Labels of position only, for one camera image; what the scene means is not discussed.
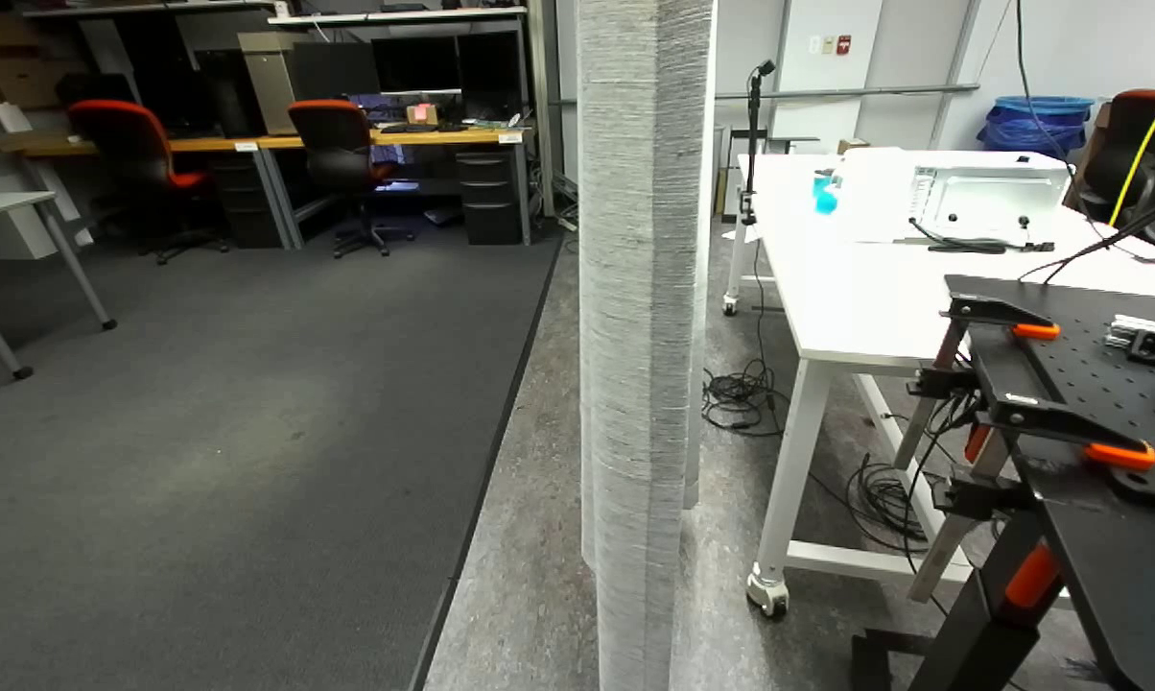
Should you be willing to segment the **grey curtain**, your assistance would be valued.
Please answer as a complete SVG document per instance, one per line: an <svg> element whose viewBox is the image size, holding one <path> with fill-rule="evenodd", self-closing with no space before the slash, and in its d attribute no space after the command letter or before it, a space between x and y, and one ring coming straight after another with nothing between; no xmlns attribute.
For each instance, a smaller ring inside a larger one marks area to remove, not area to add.
<svg viewBox="0 0 1155 691"><path fill-rule="evenodd" d="M581 0L581 499L597 691L666 691L697 458L716 0Z"/></svg>

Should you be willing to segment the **orange clamp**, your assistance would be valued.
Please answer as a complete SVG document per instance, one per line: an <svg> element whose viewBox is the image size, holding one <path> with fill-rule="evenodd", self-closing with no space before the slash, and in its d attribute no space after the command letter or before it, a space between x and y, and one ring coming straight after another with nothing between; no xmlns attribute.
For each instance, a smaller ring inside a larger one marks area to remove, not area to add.
<svg viewBox="0 0 1155 691"><path fill-rule="evenodd" d="M1041 318L1034 309L1019 309L1013 301L991 301L991 300L957 300L950 301L950 323L966 325L966 323L1005 323L1008 337L1017 340L1057 340L1063 332L1059 323Z"/></svg>
<svg viewBox="0 0 1155 691"><path fill-rule="evenodd" d="M993 404L993 415L1013 435L1044 435L1044 436L1078 436L1081 458L1101 467L1119 470L1151 470L1155 467L1155 445L1133 435L1119 435L1096 419L1086 419L1081 410L1051 397L1034 394L1003 394Z"/></svg>

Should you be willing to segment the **black drawer cabinet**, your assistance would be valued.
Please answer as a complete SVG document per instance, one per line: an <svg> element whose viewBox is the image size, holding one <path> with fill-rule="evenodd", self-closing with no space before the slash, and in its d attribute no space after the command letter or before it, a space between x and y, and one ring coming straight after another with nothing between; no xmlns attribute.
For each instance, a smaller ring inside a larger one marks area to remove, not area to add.
<svg viewBox="0 0 1155 691"><path fill-rule="evenodd" d="M466 229L475 244L515 244L521 239L515 162L505 148L459 148L455 185Z"/></svg>

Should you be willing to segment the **black perforated robot table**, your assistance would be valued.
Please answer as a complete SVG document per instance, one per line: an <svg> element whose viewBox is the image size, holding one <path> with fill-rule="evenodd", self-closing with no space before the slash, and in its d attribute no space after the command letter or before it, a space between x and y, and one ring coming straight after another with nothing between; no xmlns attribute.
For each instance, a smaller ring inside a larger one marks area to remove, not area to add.
<svg viewBox="0 0 1155 691"><path fill-rule="evenodd" d="M1008 459L945 492L961 516L1003 525L930 635L853 635L853 691L889 691L889 659L917 659L909 691L1005 691L1068 597L1113 691L1155 691L1155 364L1117 323L1155 295L957 275L920 397L945 397L966 458Z"/></svg>

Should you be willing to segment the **black microphone stand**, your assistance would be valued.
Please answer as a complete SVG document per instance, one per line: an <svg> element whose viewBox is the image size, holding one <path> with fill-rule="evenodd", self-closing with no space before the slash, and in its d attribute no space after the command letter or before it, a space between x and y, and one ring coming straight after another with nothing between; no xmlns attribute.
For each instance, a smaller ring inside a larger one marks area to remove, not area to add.
<svg viewBox="0 0 1155 691"><path fill-rule="evenodd" d="M764 99L764 79L774 74L774 57L764 57L750 74L750 154L744 154L744 172L735 188L735 222L733 222L733 244L729 244L729 281L720 295L720 314L735 314L741 301L741 259L744 259L744 235L756 222L756 148L760 148L760 99Z"/></svg>

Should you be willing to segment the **wooden desk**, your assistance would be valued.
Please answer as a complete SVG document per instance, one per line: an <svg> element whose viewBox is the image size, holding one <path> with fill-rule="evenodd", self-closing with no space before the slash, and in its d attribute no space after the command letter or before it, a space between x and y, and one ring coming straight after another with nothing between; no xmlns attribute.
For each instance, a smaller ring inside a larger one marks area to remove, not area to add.
<svg viewBox="0 0 1155 691"><path fill-rule="evenodd" d="M509 185L509 202L519 211L521 240L532 240L531 229L531 162L527 162L527 134L519 127L466 127L466 130L382 130L374 127L368 136L377 144L402 144L402 148L496 148L505 162L505 185ZM301 222L313 216L313 202L294 208L289 195L289 185L281 176L276 158L283 148L301 148L301 134L260 134L260 136L173 136L173 154L238 154L248 158L271 216L271 229L283 250L301 250L302 235ZM64 130L18 130L18 134L0 134L0 154L5 158L22 158L22 162L54 162L54 158L86 158L87 140Z"/></svg>

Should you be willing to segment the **right red office chair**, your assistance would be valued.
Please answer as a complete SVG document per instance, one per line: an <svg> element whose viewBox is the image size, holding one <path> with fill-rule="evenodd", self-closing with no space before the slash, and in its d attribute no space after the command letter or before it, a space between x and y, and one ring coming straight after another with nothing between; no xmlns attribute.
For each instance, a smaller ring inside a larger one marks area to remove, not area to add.
<svg viewBox="0 0 1155 691"><path fill-rule="evenodd" d="M358 235L340 244L340 252L377 250L380 255L386 255L390 244L374 220L374 195L382 172L374 162L363 111L354 99L326 97L292 99L289 117L302 136L308 172L358 220Z"/></svg>

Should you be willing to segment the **red office chair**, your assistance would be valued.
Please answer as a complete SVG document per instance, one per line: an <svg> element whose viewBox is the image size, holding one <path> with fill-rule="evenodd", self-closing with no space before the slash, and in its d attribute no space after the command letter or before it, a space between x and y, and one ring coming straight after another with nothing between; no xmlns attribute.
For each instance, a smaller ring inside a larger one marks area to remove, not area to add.
<svg viewBox="0 0 1155 691"><path fill-rule="evenodd" d="M326 97L292 99L289 117L302 136L308 172L358 220L358 235L340 244L340 252L377 250L380 255L386 255L390 244L374 220L374 195L382 172L374 162L363 111L354 99Z"/></svg>
<svg viewBox="0 0 1155 691"><path fill-rule="evenodd" d="M78 99L68 130L105 166L114 229L159 259L212 244L219 229L203 220L212 185L182 172L162 117L136 99Z"/></svg>

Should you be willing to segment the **orange clamp upper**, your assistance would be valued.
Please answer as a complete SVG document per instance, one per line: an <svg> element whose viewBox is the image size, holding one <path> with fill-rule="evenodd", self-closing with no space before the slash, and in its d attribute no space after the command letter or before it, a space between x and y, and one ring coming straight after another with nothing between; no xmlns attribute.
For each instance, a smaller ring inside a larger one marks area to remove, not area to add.
<svg viewBox="0 0 1155 691"><path fill-rule="evenodd" d="M966 323L1005 323L1008 337L1017 340L1057 340L1063 332L1059 323L1041 318L1034 309L1019 309L1013 301L991 301L991 300L957 300L950 301L950 323L966 325Z"/></svg>

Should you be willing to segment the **white table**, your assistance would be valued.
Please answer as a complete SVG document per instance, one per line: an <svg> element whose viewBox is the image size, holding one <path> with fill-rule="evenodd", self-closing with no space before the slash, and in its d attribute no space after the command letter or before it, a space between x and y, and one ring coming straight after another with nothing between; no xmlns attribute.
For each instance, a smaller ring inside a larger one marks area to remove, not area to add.
<svg viewBox="0 0 1155 691"><path fill-rule="evenodd" d="M839 176L838 216L814 211L814 167ZM767 492L760 548L744 596L760 614L792 607L785 573L903 574L903 555L797 541L793 520L814 467L828 392L853 380L880 410L880 373L930 364L947 331L947 275L1003 275L1036 284L1051 259L1081 250L1096 229L1069 211L1034 239L935 239L913 216L920 167L1063 167L1044 154L991 148L853 148L760 154L756 226L744 240L767 252L793 340L793 385Z"/></svg>

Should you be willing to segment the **left red office chair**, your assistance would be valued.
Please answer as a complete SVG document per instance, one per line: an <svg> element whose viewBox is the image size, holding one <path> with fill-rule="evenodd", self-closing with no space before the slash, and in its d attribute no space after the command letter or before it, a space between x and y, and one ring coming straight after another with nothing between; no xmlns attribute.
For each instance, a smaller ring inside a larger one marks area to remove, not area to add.
<svg viewBox="0 0 1155 691"><path fill-rule="evenodd" d="M182 172L162 117L136 99L78 99L68 130L105 166L114 229L159 259L212 244L219 229L203 220L212 185Z"/></svg>

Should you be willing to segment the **blue bottle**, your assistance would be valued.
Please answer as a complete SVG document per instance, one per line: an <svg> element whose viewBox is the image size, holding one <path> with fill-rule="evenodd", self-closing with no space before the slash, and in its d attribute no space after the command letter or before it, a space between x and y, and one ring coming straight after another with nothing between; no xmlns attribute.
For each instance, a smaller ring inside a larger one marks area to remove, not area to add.
<svg viewBox="0 0 1155 691"><path fill-rule="evenodd" d="M814 211L838 216L839 208L839 176L834 167L814 167Z"/></svg>

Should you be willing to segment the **orange clamp lower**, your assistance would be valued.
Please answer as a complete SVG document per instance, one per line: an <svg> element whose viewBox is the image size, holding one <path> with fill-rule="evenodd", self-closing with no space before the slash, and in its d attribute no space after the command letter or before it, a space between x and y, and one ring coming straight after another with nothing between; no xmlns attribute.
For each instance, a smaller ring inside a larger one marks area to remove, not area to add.
<svg viewBox="0 0 1155 691"><path fill-rule="evenodd" d="M1081 458L1101 467L1119 470L1151 470L1155 467L1155 445L1133 435L1119 435L1096 419L1086 419L1081 410L1051 397L1034 394L1003 394L993 404L993 415L1013 435L1044 435L1044 436L1078 436Z"/></svg>

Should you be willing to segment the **blue bin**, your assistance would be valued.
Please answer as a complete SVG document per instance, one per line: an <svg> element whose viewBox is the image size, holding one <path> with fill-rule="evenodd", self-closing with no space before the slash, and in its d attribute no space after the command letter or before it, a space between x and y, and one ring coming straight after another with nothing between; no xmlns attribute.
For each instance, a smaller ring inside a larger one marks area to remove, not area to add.
<svg viewBox="0 0 1155 691"><path fill-rule="evenodd" d="M1081 97L998 97L981 117L987 148L1068 158L1086 140L1094 103Z"/></svg>

